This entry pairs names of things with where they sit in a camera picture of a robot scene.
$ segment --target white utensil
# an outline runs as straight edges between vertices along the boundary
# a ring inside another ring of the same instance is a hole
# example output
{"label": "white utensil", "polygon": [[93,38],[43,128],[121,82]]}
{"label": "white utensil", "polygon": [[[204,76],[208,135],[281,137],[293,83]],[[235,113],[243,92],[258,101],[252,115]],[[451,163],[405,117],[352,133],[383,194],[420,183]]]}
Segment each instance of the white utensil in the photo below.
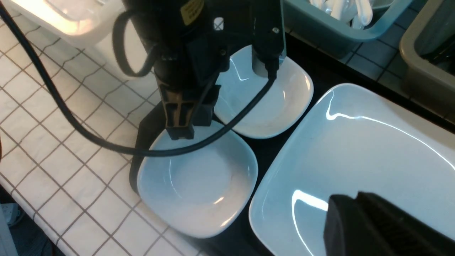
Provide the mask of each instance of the white utensil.
{"label": "white utensil", "polygon": [[311,5],[315,6],[318,9],[322,9],[324,0],[309,0],[309,1],[310,1]]}
{"label": "white utensil", "polygon": [[373,10],[371,9],[371,4],[369,0],[355,0],[357,5],[357,13],[360,19],[360,22],[364,26],[368,26],[373,20]]}
{"label": "white utensil", "polygon": [[[221,89],[215,114],[223,123],[228,123],[266,83],[267,78],[253,72],[251,46],[239,50],[231,57],[229,70],[220,73],[217,80]],[[250,138],[274,137],[302,116],[312,97],[310,76],[287,57],[270,91],[233,130]]]}
{"label": "white utensil", "polygon": [[281,148],[249,209],[275,256],[322,256],[328,199],[372,192],[455,239],[455,134],[365,88],[318,100]]}
{"label": "white utensil", "polygon": [[[163,131],[151,149],[181,148],[200,142],[223,126],[194,127],[193,140],[171,140]],[[248,202],[258,178],[256,156],[229,131],[208,146],[179,156],[145,158],[137,177],[142,201],[171,227],[188,236],[221,233]]]}
{"label": "white utensil", "polygon": [[334,0],[334,6],[330,15],[333,18],[340,20],[345,4],[346,0]]}
{"label": "white utensil", "polygon": [[364,29],[364,25],[360,22],[359,16],[354,16],[351,27],[353,29]]}

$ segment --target white plate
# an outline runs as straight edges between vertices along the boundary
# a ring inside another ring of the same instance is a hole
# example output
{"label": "white plate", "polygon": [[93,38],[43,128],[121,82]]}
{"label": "white plate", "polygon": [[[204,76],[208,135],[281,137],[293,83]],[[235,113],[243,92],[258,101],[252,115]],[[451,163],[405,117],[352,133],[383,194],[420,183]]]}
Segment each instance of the white plate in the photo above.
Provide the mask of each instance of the white plate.
{"label": "white plate", "polygon": [[[151,149],[172,149],[202,141],[222,128],[194,127],[193,140],[171,140],[163,131]],[[196,238],[225,230],[245,207],[258,178],[251,148],[233,131],[195,152],[145,158],[137,177],[142,201],[170,226]]]}
{"label": "white plate", "polygon": [[303,118],[264,176],[250,224],[276,256],[325,256],[332,194],[373,192],[455,239],[455,134],[342,84]]}
{"label": "white plate", "polygon": [[[231,57],[231,66],[221,73],[215,114],[223,123],[231,121],[264,87],[267,78],[253,72],[251,46]],[[297,63],[284,60],[270,91],[233,130],[250,138],[270,138],[289,127],[307,109],[313,97],[313,82]]]}

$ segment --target grout line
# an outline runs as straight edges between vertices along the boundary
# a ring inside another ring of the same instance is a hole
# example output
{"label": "grout line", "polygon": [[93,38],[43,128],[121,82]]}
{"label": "grout line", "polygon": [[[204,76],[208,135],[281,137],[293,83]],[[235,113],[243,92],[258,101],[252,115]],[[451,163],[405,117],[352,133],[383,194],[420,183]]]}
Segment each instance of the grout line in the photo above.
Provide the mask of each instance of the grout line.
{"label": "grout line", "polygon": [[387,71],[387,69],[389,68],[390,64],[392,64],[392,62],[394,61],[395,57],[397,56],[398,54],[398,51],[395,52],[394,56],[390,59],[390,61],[385,65],[384,69],[382,70],[382,72],[379,74],[379,77],[376,79],[376,82],[379,81],[379,79],[381,79],[382,75],[384,75],[384,73]]}

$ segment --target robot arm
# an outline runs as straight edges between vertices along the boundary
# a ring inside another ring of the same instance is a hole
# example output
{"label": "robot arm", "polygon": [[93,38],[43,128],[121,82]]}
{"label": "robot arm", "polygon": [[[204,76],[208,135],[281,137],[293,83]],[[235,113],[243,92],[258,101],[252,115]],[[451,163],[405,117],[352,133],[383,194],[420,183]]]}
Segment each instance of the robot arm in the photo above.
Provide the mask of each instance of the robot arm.
{"label": "robot arm", "polygon": [[[113,45],[122,71],[141,77],[154,68],[166,129],[172,139],[192,139],[193,126],[209,126],[229,57],[253,46],[253,70],[268,75],[266,64],[284,60],[282,0],[123,0],[126,12],[114,26]],[[123,45],[129,20],[149,53],[135,73]]]}

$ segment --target white tile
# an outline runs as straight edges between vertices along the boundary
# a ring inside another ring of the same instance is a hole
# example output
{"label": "white tile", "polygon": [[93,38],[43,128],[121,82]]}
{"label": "white tile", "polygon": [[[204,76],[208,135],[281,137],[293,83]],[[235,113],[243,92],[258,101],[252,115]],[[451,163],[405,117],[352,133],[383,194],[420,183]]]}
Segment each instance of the white tile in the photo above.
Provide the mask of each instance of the white tile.
{"label": "white tile", "polygon": [[8,194],[11,194],[13,191],[13,186],[3,177],[3,175],[0,175],[0,185],[8,192]]}
{"label": "white tile", "polygon": [[108,138],[108,141],[127,147],[134,147],[137,138],[137,128],[124,121]]}
{"label": "white tile", "polygon": [[32,30],[35,30],[39,27],[38,24],[27,19],[24,15],[14,18],[14,22],[16,22],[16,24],[18,25],[18,27],[24,34],[26,34],[27,32],[30,32]]}
{"label": "white tile", "polygon": [[8,154],[17,144],[2,130],[0,130],[2,156]]}
{"label": "white tile", "polygon": [[128,254],[114,240],[109,239],[95,256],[128,256]]}
{"label": "white tile", "polygon": [[11,114],[17,106],[17,103],[8,94],[0,91],[0,122]]}
{"label": "white tile", "polygon": [[158,89],[157,80],[152,73],[148,73],[145,77],[130,80],[126,84],[145,99]]}
{"label": "white tile", "polygon": [[150,251],[148,251],[146,256],[182,256],[182,254],[165,239],[160,238]]}
{"label": "white tile", "polygon": [[24,108],[38,121],[43,121],[52,111],[57,108],[52,96],[43,88],[37,91],[23,104]]}
{"label": "white tile", "polygon": [[398,19],[396,19],[395,23],[407,29],[409,25],[411,25],[412,21],[414,21],[417,14],[418,13],[415,10],[408,8],[403,11],[403,13],[398,17]]}
{"label": "white tile", "polygon": [[40,165],[58,184],[63,185],[83,164],[64,146],[60,145]]}
{"label": "white tile", "polygon": [[66,100],[72,93],[74,93],[78,87],[81,85],[79,81],[74,79],[68,72],[65,70],[60,70],[53,78],[58,92],[61,97]]}
{"label": "white tile", "polygon": [[71,126],[59,109],[55,110],[48,118],[46,118],[42,125],[60,141],[66,139],[66,137],[74,131],[73,126]]}
{"label": "white tile", "polygon": [[1,160],[2,173],[13,186],[16,186],[36,164],[20,148],[15,148]]}
{"label": "white tile", "polygon": [[107,93],[114,91],[121,82],[104,69],[100,69],[95,74],[89,75],[84,84],[96,95],[104,98]]}
{"label": "white tile", "polygon": [[354,54],[354,57],[348,62],[348,66],[373,80],[378,79],[383,70],[381,67],[357,54]]}
{"label": "white tile", "polygon": [[90,142],[78,132],[73,132],[66,139],[64,144],[84,162],[92,157],[100,148],[100,146],[97,146],[94,143]]}
{"label": "white tile", "polygon": [[41,168],[33,170],[17,186],[17,190],[35,209],[40,208],[57,189],[57,184]]}
{"label": "white tile", "polygon": [[115,193],[123,198],[131,207],[135,206],[140,198],[134,193],[130,185],[130,168],[131,165],[127,165],[114,177],[109,187],[112,188]]}
{"label": "white tile", "polygon": [[2,52],[7,52],[18,43],[8,26],[0,27],[0,38],[0,51]]}
{"label": "white tile", "polygon": [[100,195],[106,186],[87,167],[82,167],[72,177],[63,189],[68,192],[78,204],[87,209]]}
{"label": "white tile", "polygon": [[21,45],[16,45],[6,55],[21,68],[25,68],[31,63],[30,58]]}
{"label": "white tile", "polygon": [[168,225],[161,220],[154,212],[152,212],[143,202],[138,204],[134,209],[142,216],[150,225],[152,225],[161,234],[166,230]]}
{"label": "white tile", "polygon": [[41,125],[33,129],[20,143],[22,148],[37,163],[40,163],[60,144]]}
{"label": "white tile", "polygon": [[378,40],[363,43],[357,50],[359,55],[371,60],[381,67],[386,67],[396,52],[396,49]]}
{"label": "white tile", "polygon": [[401,79],[389,71],[384,72],[378,82],[406,98],[409,97],[401,88]]}
{"label": "white tile", "polygon": [[101,104],[101,100],[82,86],[66,101],[66,104],[72,112],[85,120]]}
{"label": "white tile", "polygon": [[149,102],[144,102],[139,108],[135,111],[131,112],[128,116],[128,120],[130,120],[136,127],[139,127],[140,122],[144,119],[146,115],[152,111],[154,106]]}
{"label": "white tile", "polygon": [[4,89],[19,103],[22,103],[39,88],[40,85],[25,72],[21,72],[4,87]]}
{"label": "white tile", "polygon": [[79,54],[76,58],[66,62],[63,67],[80,82],[99,68],[95,62],[84,54]]}
{"label": "white tile", "polygon": [[158,238],[158,234],[135,212],[125,219],[114,238],[133,256],[142,256]]}
{"label": "white tile", "polygon": [[108,183],[120,168],[126,164],[126,160],[117,152],[102,148],[87,162],[100,178]]}
{"label": "white tile", "polygon": [[160,103],[161,101],[161,94],[159,91],[155,91],[151,96],[150,98],[148,99],[148,101],[150,101],[150,103],[152,103],[153,105],[158,105],[158,103]]}
{"label": "white tile", "polygon": [[65,40],[60,39],[54,45],[47,47],[44,50],[44,53],[59,65],[63,65],[65,61],[76,56],[79,53],[79,50],[68,44]]}
{"label": "white tile", "polygon": [[108,235],[87,214],[83,214],[63,238],[79,255],[93,255]]}
{"label": "white tile", "polygon": [[44,47],[55,43],[55,41],[58,40],[58,36],[52,34],[44,27],[40,27],[39,29],[28,33],[27,39],[36,45],[36,47],[40,50],[43,50]]}
{"label": "white tile", "polygon": [[60,70],[60,67],[48,56],[43,54],[40,56],[40,59],[50,77],[54,76]]}
{"label": "white tile", "polygon": [[354,54],[353,52],[350,52],[346,56],[344,56],[343,58],[338,59],[338,61],[341,62],[341,63],[346,64],[348,62],[348,60],[352,57],[353,54]]}
{"label": "white tile", "polygon": [[40,74],[38,73],[38,71],[36,70],[36,67],[34,65],[28,66],[26,69],[24,69],[24,71],[28,75],[30,75],[30,77],[35,79],[38,84],[40,84],[40,85],[44,84],[43,79],[41,78]]}
{"label": "white tile", "polygon": [[123,120],[124,117],[115,112],[113,108],[103,103],[93,115],[87,119],[86,124],[103,138],[107,138]]}
{"label": "white tile", "polygon": [[[55,64],[55,62],[53,62],[48,56],[43,54],[40,56],[40,60],[43,63],[44,68],[46,68],[47,73],[49,74],[50,77],[53,77],[60,70],[60,67],[57,64]],[[25,69],[25,72],[27,72],[27,74],[29,74],[33,79],[35,79],[38,82],[38,84],[40,85],[44,84],[41,75],[38,73],[34,65],[28,66]]]}
{"label": "white tile", "polygon": [[173,228],[166,230],[164,237],[166,237],[166,239],[177,247],[185,256],[196,256],[199,253],[199,248],[183,239],[183,237]]}
{"label": "white tile", "polygon": [[20,72],[20,68],[16,66],[6,56],[0,57],[0,86],[3,87],[11,80],[17,73]]}
{"label": "white tile", "polygon": [[390,63],[387,70],[394,73],[398,77],[403,78],[404,75],[406,74],[406,71],[408,70],[408,65],[401,57],[401,54],[398,53]]}
{"label": "white tile", "polygon": [[95,203],[87,209],[87,213],[95,218],[110,234],[119,227],[129,211],[130,207],[110,189],[105,190]]}
{"label": "white tile", "polygon": [[405,30],[403,28],[392,24],[392,26],[390,26],[380,39],[388,45],[393,46],[393,48],[398,49],[399,42],[401,37],[403,37],[404,31]]}
{"label": "white tile", "polygon": [[57,247],[60,249],[61,252],[63,252],[63,254],[65,254],[65,256],[78,256],[76,253],[74,253],[74,251],[68,246],[67,243],[65,243],[65,241],[63,240],[59,240],[58,244],[57,244]]}
{"label": "white tile", "polygon": [[38,225],[38,227],[44,231],[44,234],[46,234],[46,236],[49,237],[49,239],[55,244],[58,239],[58,234],[51,229],[51,227],[41,218],[39,214],[35,215],[35,218],[33,220]]}
{"label": "white tile", "polygon": [[32,218],[33,215],[35,214],[35,210],[31,207],[29,203],[16,191],[13,191],[11,194],[11,197],[16,201],[18,205],[24,210],[24,212]]}
{"label": "white tile", "polygon": [[22,108],[16,109],[1,124],[5,132],[18,143],[20,143],[27,133],[36,125],[38,125],[38,123]]}
{"label": "white tile", "polygon": [[82,214],[82,209],[59,190],[38,212],[61,235]]}
{"label": "white tile", "polygon": [[120,88],[106,97],[106,102],[124,117],[126,117],[129,112],[135,110],[135,108],[140,106],[144,101],[144,99],[135,94],[126,85],[120,86]]}

